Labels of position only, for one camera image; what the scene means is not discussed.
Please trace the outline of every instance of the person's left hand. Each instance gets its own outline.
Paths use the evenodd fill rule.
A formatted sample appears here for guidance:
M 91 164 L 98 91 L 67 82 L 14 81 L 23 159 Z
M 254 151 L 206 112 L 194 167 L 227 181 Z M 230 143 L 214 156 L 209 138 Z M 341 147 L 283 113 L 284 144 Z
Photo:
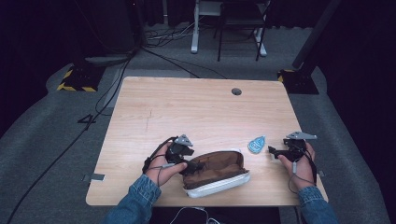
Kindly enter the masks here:
M 148 170 L 146 171 L 148 178 L 150 178 L 158 187 L 165 184 L 173 175 L 187 168 L 186 162 L 163 168 L 164 165 L 166 166 L 166 164 L 168 164 L 165 158 L 165 153 L 171 144 L 172 143 L 167 143 L 157 152 L 157 157 L 151 162 Z

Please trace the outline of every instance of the brown pouch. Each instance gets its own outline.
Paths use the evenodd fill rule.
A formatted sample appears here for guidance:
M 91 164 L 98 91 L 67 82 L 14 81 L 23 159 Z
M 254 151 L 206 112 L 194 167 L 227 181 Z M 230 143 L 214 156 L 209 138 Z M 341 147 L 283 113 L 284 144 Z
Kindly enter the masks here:
M 230 189 L 245 184 L 250 172 L 244 168 L 244 156 L 238 149 L 216 151 L 192 159 L 203 163 L 201 170 L 184 175 L 184 190 L 192 198 Z

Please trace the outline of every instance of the chair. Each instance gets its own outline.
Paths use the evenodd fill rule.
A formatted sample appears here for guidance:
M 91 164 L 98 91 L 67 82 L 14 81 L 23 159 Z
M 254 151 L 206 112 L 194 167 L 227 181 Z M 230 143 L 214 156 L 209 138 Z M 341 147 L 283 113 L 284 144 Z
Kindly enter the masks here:
M 214 38 L 216 38 L 216 34 L 219 29 L 220 37 L 218 62 L 220 61 L 221 45 L 223 43 L 223 30 L 229 28 L 237 30 L 251 30 L 248 38 L 254 36 L 253 34 L 256 29 L 262 28 L 261 38 L 256 55 L 256 61 L 259 60 L 260 48 L 262 47 L 262 40 L 265 30 L 264 16 L 268 7 L 262 13 L 256 3 L 257 1 L 252 0 L 223 0 L 223 3 L 220 6 L 219 24 L 214 34 Z

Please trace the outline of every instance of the table surface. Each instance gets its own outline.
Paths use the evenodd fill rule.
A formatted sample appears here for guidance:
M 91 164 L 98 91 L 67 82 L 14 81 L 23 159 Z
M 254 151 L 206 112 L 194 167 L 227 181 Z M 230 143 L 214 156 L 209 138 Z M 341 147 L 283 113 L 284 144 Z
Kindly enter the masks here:
M 233 88 L 242 94 L 233 95 Z M 168 137 L 186 134 L 195 152 L 185 159 L 239 148 L 251 178 L 245 185 L 192 199 L 183 190 L 182 176 L 174 175 L 161 186 L 155 206 L 298 205 L 286 169 L 267 148 L 286 149 L 283 138 L 300 130 L 277 81 L 126 77 L 94 171 L 106 177 L 91 182 L 87 204 L 117 204 L 141 176 L 146 157 Z M 261 135 L 265 148 L 253 154 L 248 142 Z M 318 187 L 328 200 L 319 177 Z

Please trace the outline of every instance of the denim sleeve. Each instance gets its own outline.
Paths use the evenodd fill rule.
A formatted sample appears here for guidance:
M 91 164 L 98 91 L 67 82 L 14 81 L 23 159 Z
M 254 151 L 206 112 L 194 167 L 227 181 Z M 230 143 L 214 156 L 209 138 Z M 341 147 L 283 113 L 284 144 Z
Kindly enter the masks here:
M 306 187 L 298 192 L 301 212 L 309 224 L 338 223 L 332 207 L 323 199 L 317 187 Z
M 129 187 L 128 194 L 108 212 L 103 223 L 149 223 L 151 207 L 160 195 L 160 188 L 141 175 Z

